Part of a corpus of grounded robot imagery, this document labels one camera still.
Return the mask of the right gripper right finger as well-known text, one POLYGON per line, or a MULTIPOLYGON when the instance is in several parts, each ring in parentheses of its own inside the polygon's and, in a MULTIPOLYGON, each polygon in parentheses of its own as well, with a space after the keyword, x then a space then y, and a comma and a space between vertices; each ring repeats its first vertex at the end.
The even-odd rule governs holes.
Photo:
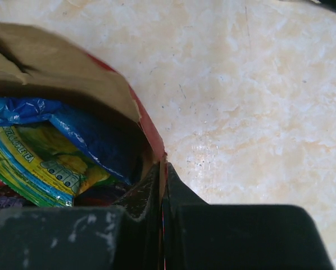
POLYGON ((166 269, 333 269, 302 207, 211 205, 171 164, 162 206, 166 269))

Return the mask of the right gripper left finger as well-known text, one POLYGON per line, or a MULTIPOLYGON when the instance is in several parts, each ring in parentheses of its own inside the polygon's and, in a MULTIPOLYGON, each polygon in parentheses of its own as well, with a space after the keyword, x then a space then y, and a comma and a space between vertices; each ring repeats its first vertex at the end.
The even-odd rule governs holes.
POLYGON ((0 210, 0 269, 159 269, 160 166, 108 207, 0 210))

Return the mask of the red brown paper bag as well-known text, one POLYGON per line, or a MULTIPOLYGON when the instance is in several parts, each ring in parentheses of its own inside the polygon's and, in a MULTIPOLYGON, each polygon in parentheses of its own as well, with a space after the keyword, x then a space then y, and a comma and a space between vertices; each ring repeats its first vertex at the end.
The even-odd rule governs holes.
POLYGON ((146 253, 162 251, 161 201, 167 180, 163 140, 128 81, 65 38, 34 26, 0 22, 0 96, 60 100, 121 129, 143 158, 143 174, 158 169, 147 222, 146 253))

